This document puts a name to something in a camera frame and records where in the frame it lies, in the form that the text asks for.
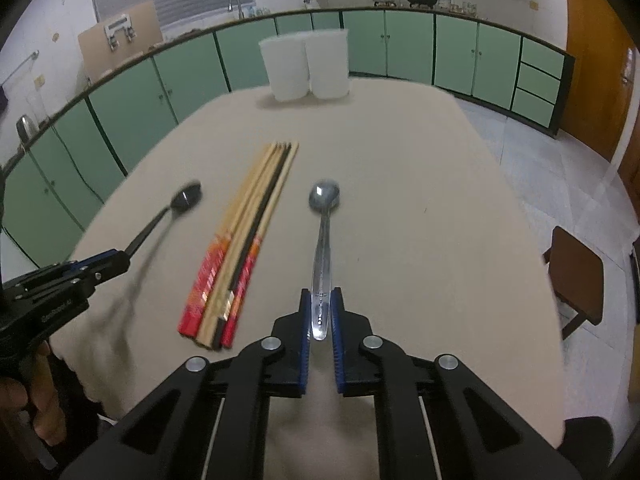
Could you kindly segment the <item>person's left hand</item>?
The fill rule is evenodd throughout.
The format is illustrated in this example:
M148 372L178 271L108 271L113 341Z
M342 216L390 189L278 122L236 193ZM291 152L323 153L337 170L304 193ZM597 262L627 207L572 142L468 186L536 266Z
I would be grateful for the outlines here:
M1 379L1 421L7 422L10 415L32 404L36 410L32 419L35 433L47 445L55 446L66 437L66 421L52 378L48 361L50 353L47 341L40 344L28 387L12 378Z

